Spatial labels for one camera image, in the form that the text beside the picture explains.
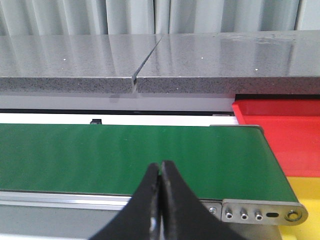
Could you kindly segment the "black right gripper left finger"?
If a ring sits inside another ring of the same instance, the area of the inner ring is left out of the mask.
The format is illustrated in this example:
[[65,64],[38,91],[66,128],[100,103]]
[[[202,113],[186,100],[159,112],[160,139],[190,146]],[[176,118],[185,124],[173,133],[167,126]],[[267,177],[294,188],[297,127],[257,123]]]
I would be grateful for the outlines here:
[[126,206],[91,240],[158,240],[161,213],[159,209],[159,166],[151,163]]

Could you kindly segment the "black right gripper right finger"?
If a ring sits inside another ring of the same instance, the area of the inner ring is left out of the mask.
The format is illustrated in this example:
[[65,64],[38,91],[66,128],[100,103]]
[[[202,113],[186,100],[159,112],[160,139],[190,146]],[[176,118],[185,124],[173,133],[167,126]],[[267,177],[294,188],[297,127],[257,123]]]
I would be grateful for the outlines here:
[[173,161],[162,162],[160,180],[160,205],[166,240],[244,239],[205,208]]

